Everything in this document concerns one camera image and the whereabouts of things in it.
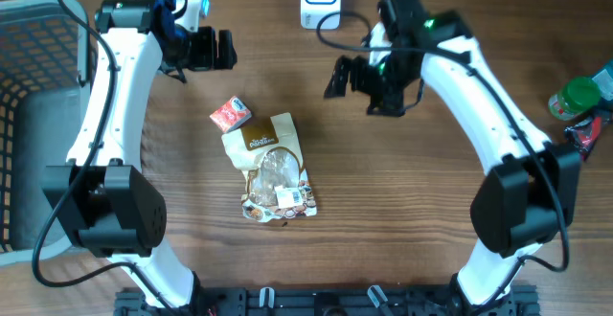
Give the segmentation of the red tissue pack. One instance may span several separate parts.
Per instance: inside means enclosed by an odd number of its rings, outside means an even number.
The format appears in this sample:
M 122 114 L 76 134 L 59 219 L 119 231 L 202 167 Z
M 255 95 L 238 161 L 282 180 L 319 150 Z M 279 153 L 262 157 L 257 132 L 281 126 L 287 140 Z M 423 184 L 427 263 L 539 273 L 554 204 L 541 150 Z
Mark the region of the red tissue pack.
M 252 117 L 251 110 L 238 97 L 234 96 L 210 115 L 212 122 L 227 133 L 239 128 Z

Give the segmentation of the beige nut snack pouch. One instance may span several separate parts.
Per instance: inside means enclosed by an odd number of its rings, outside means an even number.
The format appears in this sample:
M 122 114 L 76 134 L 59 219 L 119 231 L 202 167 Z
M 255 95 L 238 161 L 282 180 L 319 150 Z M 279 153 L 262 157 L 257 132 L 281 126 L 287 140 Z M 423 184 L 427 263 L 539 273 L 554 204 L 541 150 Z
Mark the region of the beige nut snack pouch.
M 261 223 L 318 213 L 298 133 L 289 113 L 222 136 L 225 152 L 245 178 L 243 216 Z

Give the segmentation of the green lid jar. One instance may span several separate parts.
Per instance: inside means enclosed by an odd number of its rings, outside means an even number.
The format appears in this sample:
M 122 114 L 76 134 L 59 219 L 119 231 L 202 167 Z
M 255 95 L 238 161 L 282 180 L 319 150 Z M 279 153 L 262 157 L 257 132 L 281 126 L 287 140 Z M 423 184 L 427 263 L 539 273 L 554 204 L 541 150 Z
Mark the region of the green lid jar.
M 600 99 L 599 86 L 588 77 L 578 77 L 549 98 L 548 108 L 557 119 L 570 121 L 597 105 Z

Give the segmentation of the black orange hex wrench pack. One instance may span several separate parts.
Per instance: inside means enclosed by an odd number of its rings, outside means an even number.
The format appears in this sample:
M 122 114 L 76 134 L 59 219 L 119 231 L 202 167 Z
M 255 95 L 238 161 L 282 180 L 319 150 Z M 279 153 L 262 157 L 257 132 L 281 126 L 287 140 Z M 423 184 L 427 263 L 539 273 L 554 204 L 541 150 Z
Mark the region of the black orange hex wrench pack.
M 582 160 L 586 161 L 602 132 L 610 124 L 612 124 L 612 112 L 594 108 L 583 120 L 567 126 L 564 129 L 564 137 L 580 154 Z

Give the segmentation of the blue mouthwash bottle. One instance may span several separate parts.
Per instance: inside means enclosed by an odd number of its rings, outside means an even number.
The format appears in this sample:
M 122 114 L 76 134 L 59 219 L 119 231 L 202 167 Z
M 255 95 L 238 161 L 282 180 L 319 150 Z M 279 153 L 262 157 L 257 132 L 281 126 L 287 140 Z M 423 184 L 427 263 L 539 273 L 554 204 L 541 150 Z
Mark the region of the blue mouthwash bottle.
M 608 61 L 604 66 L 592 76 L 600 90 L 601 100 L 599 108 L 612 110 L 613 107 L 613 66 L 612 61 Z

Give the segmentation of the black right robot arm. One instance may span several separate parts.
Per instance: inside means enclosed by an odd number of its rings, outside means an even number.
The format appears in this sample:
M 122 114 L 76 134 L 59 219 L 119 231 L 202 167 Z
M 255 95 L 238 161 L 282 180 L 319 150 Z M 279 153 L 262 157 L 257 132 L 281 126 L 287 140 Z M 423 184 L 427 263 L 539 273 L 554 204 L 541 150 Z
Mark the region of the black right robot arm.
M 476 37 L 455 11 L 429 13 L 421 0 L 380 0 L 379 22 L 358 46 L 345 46 L 327 98 L 366 94 L 371 115 L 408 111 L 405 88 L 431 88 L 472 143 L 484 181 L 470 206 L 477 242 L 447 293 L 451 314 L 478 315 L 507 298 L 511 283 L 538 250 L 561 242 L 563 272 L 570 262 L 581 160 L 533 125 L 491 72 Z

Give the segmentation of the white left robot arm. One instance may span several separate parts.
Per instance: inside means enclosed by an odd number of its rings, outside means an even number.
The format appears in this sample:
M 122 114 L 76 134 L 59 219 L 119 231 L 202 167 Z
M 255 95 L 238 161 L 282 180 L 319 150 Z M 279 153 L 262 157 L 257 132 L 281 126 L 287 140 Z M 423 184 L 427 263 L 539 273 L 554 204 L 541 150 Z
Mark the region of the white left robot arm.
M 96 73 L 66 161 L 44 170 L 42 190 L 70 242 L 122 268 L 154 315 L 209 315 L 197 275 L 166 240 L 166 203 L 145 178 L 141 141 L 152 82 L 166 74 L 230 70 L 232 35 L 203 27 L 207 0 L 103 0 L 89 25 Z

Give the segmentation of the dark grey plastic basket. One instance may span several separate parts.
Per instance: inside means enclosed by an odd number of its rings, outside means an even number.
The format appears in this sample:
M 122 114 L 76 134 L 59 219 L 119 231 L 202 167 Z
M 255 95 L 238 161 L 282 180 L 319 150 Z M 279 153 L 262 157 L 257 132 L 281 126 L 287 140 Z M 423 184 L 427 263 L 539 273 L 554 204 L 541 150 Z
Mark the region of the dark grey plastic basket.
M 1 4 L 1 264 L 31 259 L 51 207 L 40 187 L 83 122 L 96 55 L 76 0 Z

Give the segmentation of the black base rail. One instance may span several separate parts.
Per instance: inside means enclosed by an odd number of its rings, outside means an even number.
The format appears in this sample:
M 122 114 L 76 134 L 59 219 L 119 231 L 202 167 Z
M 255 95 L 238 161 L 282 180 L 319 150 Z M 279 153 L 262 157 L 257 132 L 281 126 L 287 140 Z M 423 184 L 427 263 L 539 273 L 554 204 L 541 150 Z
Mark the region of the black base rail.
M 245 288 L 203 288 L 197 295 L 196 311 L 182 307 L 179 315 L 455 315 L 447 309 L 447 285 L 413 285 L 386 288 L 381 306 L 363 289 L 273 289 L 270 297 Z M 537 316 L 541 314 L 533 285 L 516 285 L 500 304 L 480 315 Z M 113 315 L 172 315 L 163 307 L 150 306 L 143 292 L 126 289 L 116 294 Z

